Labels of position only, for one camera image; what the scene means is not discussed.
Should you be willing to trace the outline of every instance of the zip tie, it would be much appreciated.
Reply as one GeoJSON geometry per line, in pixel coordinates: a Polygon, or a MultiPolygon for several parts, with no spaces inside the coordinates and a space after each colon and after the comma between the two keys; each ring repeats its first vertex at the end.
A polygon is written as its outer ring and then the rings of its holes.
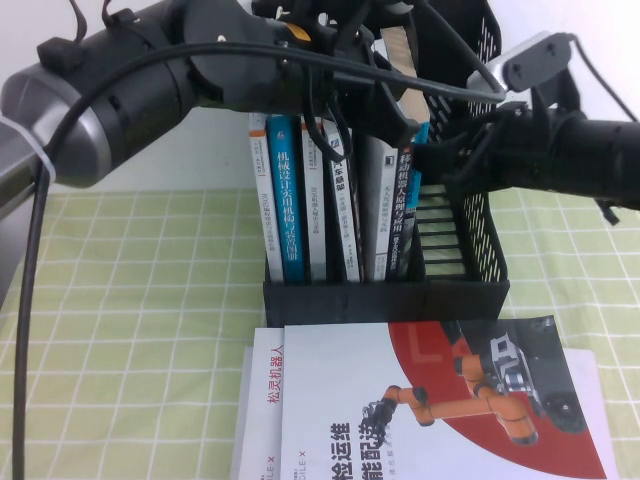
{"type": "Polygon", "coordinates": [[[56,183],[56,169],[53,166],[53,162],[49,158],[49,155],[44,151],[44,148],[40,145],[40,142],[33,136],[33,134],[24,128],[19,123],[14,122],[13,120],[3,116],[0,114],[0,123],[4,123],[7,127],[14,129],[18,132],[22,138],[26,140],[26,142],[33,148],[33,151],[38,155],[40,161],[44,168],[49,171],[49,185],[53,185],[56,183]]]}

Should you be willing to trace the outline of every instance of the black mesh basket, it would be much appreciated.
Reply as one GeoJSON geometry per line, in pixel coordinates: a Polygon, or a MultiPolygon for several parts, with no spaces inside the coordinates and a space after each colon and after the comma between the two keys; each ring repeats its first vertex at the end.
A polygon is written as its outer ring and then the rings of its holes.
{"type": "MultiPolygon", "coordinates": [[[[500,54],[500,29],[486,0],[431,2],[465,41],[487,62],[500,54]]],[[[433,29],[420,28],[418,73],[422,78],[465,86],[472,70],[452,64],[456,53],[433,29]]],[[[427,97],[431,110],[429,141],[439,142],[444,126],[488,111],[488,105],[427,97]]],[[[423,177],[423,185],[431,183],[423,177]]],[[[498,317],[509,291],[507,267],[491,218],[487,194],[450,202],[465,274],[462,278],[430,277],[416,230],[408,280],[399,283],[282,285],[264,283],[267,324],[270,327],[326,323],[473,320],[498,317]]]]}

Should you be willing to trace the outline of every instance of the tablecloth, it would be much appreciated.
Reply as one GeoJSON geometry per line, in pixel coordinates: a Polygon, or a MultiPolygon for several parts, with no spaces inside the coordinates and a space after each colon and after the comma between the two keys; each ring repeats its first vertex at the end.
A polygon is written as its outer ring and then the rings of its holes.
{"type": "MultiPolygon", "coordinates": [[[[623,478],[640,478],[640,217],[492,195],[503,317],[553,314],[596,353],[623,478]]],[[[29,478],[227,479],[243,349],[264,325],[255,191],[52,196],[29,355],[29,478]]],[[[17,288],[0,314],[0,478],[10,475],[17,288]]]]}

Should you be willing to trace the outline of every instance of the black cable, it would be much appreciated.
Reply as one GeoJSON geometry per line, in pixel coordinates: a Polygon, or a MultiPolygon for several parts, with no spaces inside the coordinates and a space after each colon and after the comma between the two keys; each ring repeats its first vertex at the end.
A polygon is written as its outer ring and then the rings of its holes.
{"type": "Polygon", "coordinates": [[[502,101],[506,98],[506,94],[500,82],[494,77],[487,66],[478,58],[476,52],[467,45],[467,42],[460,36],[458,32],[447,22],[442,15],[438,13],[438,11],[429,3],[429,0],[415,0],[416,6],[421,9],[426,15],[428,15],[434,23],[437,25],[442,33],[446,35],[446,38],[449,42],[453,43],[456,46],[456,49],[460,52],[460,55],[464,58],[464,60],[473,67],[474,70],[477,70],[482,78],[489,84],[491,90],[493,90],[496,94],[502,95],[502,101]]]}
{"type": "Polygon", "coordinates": [[[104,0],[104,2],[102,3],[102,23],[104,23],[104,26],[107,28],[110,28],[113,26],[114,21],[113,18],[111,18],[111,15],[109,15],[109,4],[111,3],[111,0],[104,0]]]}
{"type": "Polygon", "coordinates": [[[20,309],[16,334],[16,362],[13,378],[13,454],[12,477],[24,479],[25,416],[27,405],[27,354],[29,346],[29,327],[31,325],[31,306],[33,303],[36,264],[40,249],[40,235],[44,220],[44,211],[49,193],[49,171],[41,167],[35,182],[35,197],[31,211],[31,226],[27,240],[27,253],[24,259],[24,273],[20,290],[20,309]]]}
{"type": "Polygon", "coordinates": [[[71,8],[73,8],[73,13],[76,15],[77,30],[74,42],[80,43],[87,36],[87,19],[82,14],[82,10],[78,7],[76,0],[69,0],[69,2],[71,3],[71,8]]]}
{"type": "Polygon", "coordinates": [[[600,75],[600,72],[598,72],[596,67],[593,66],[593,63],[591,63],[591,60],[587,56],[587,53],[584,51],[584,48],[582,48],[582,44],[580,43],[580,40],[578,39],[578,37],[576,35],[570,34],[569,38],[573,40],[573,42],[576,44],[576,48],[578,49],[578,53],[582,57],[582,61],[585,63],[585,65],[587,66],[591,74],[594,77],[596,77],[596,80],[598,80],[598,83],[602,85],[602,87],[607,91],[607,93],[611,96],[611,98],[613,98],[613,100],[624,111],[624,113],[627,114],[627,116],[631,119],[631,121],[637,122],[638,118],[633,114],[631,109],[627,107],[627,105],[618,96],[618,94],[613,91],[613,88],[611,88],[611,86],[607,83],[607,81],[604,78],[602,78],[602,75],[600,75]]]}
{"type": "Polygon", "coordinates": [[[387,83],[389,85],[420,90],[430,95],[442,95],[444,97],[459,100],[483,103],[501,103],[505,99],[505,93],[501,87],[500,93],[477,92],[466,88],[454,87],[430,80],[424,80],[422,78],[408,77],[397,72],[382,70],[367,65],[361,65],[349,60],[343,60],[340,58],[329,57],[327,55],[321,55],[318,53],[312,53],[304,50],[297,50],[286,47],[232,42],[179,45],[157,50],[120,67],[100,83],[98,83],[80,100],[78,100],[67,112],[64,119],[56,129],[53,137],[51,138],[51,141],[49,143],[51,148],[51,156],[55,157],[57,150],[62,144],[63,140],[69,134],[82,114],[91,106],[91,104],[96,99],[98,99],[106,90],[111,88],[114,84],[122,80],[124,77],[127,77],[128,75],[131,75],[151,65],[167,62],[169,60],[174,60],[177,58],[220,54],[267,57],[281,60],[286,59],[290,62],[293,61],[310,67],[319,67],[334,72],[347,73],[356,77],[368,78],[371,80],[387,83]]]}

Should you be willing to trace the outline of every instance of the white book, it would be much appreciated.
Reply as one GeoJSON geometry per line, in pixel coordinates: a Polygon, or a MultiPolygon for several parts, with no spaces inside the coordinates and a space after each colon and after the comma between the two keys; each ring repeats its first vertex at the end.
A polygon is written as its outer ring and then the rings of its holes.
{"type": "Polygon", "coordinates": [[[267,143],[267,115],[262,113],[249,114],[249,139],[251,142],[251,156],[256,175],[260,216],[264,232],[264,245],[267,251],[269,276],[272,282],[284,282],[282,267],[282,251],[280,250],[280,234],[278,233],[278,211],[273,193],[271,177],[271,161],[267,143]]]}
{"type": "MultiPolygon", "coordinates": [[[[598,366],[596,364],[595,355],[590,350],[577,350],[571,348],[565,348],[564,354],[567,360],[569,371],[571,372],[571,377],[573,379],[576,393],[580,400],[580,405],[582,406],[582,411],[586,418],[589,431],[591,432],[591,436],[593,437],[593,442],[600,456],[600,461],[602,462],[602,466],[604,468],[606,476],[608,479],[617,479],[619,478],[619,476],[613,445],[611,442],[611,434],[609,432],[609,425],[607,423],[607,414],[605,410],[604,399],[602,397],[602,390],[600,387],[598,366]]],[[[248,361],[246,360],[246,358],[247,351],[245,350],[245,366],[243,367],[242,385],[245,384],[245,378],[248,379],[251,374],[251,357],[249,356],[248,361]]],[[[240,452],[240,448],[238,448],[238,446],[242,446],[244,424],[247,414],[246,405],[248,404],[248,400],[248,388],[245,389],[244,386],[241,386],[240,406],[238,408],[238,426],[236,427],[236,440],[234,448],[234,461],[236,452],[240,452]]],[[[280,426],[275,426],[275,428],[276,430],[279,430],[280,426]]],[[[265,442],[270,441],[275,435],[273,431],[269,431],[267,428],[264,428],[262,430],[262,434],[265,442]]],[[[232,468],[232,475],[230,478],[232,480],[236,480],[239,478],[237,470],[234,470],[234,468],[232,468]]]]}
{"type": "Polygon", "coordinates": [[[279,479],[284,339],[282,329],[255,332],[239,478],[279,479]]]}
{"type": "MultiPolygon", "coordinates": [[[[324,131],[329,145],[338,153],[344,154],[344,146],[340,133],[335,123],[323,120],[324,131]]],[[[358,255],[358,226],[355,219],[356,209],[354,205],[354,193],[352,192],[353,180],[347,160],[330,162],[331,185],[334,196],[334,204],[338,217],[340,241],[342,244],[342,256],[347,282],[360,282],[361,270],[358,255]]]]}
{"type": "Polygon", "coordinates": [[[549,319],[286,327],[280,478],[615,478],[549,319]]]}
{"type": "MultiPolygon", "coordinates": [[[[319,118],[318,129],[322,128],[319,118]]],[[[324,212],[324,171],[322,152],[311,139],[304,118],[300,122],[302,160],[307,203],[307,237],[309,240],[309,272],[312,282],[327,279],[327,244],[324,212]]]]}
{"type": "Polygon", "coordinates": [[[387,275],[391,209],[398,149],[371,136],[360,141],[359,162],[362,251],[366,280],[382,282],[387,275]]]}
{"type": "Polygon", "coordinates": [[[231,454],[231,480],[240,480],[240,460],[242,459],[242,444],[244,429],[247,424],[247,408],[249,407],[249,387],[251,384],[251,361],[253,348],[244,348],[242,363],[242,377],[240,379],[240,398],[238,400],[238,416],[236,418],[236,433],[233,438],[233,453],[231,454]]]}

